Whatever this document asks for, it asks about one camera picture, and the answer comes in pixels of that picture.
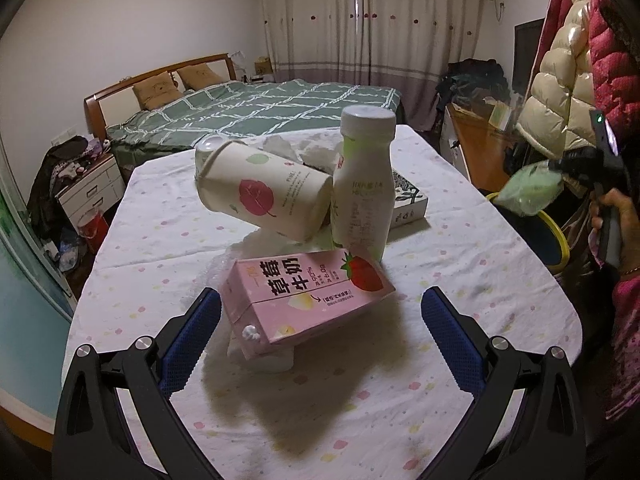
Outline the person's right hand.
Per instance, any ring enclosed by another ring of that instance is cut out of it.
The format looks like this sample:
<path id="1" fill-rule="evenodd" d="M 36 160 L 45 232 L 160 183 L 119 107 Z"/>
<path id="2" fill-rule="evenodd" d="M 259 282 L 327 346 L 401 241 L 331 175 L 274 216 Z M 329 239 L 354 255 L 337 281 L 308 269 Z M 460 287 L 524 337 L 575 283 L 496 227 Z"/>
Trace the person's right hand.
<path id="1" fill-rule="evenodd" d="M 632 200 L 621 193 L 617 188 L 600 197 L 593 196 L 589 212 L 591 226 L 594 232 L 599 233 L 602 228 L 603 218 L 600 210 L 604 207 L 615 208 L 620 213 L 620 230 L 622 231 L 622 251 L 620 252 L 620 276 L 625 280 L 639 273 L 640 245 L 639 218 Z"/>

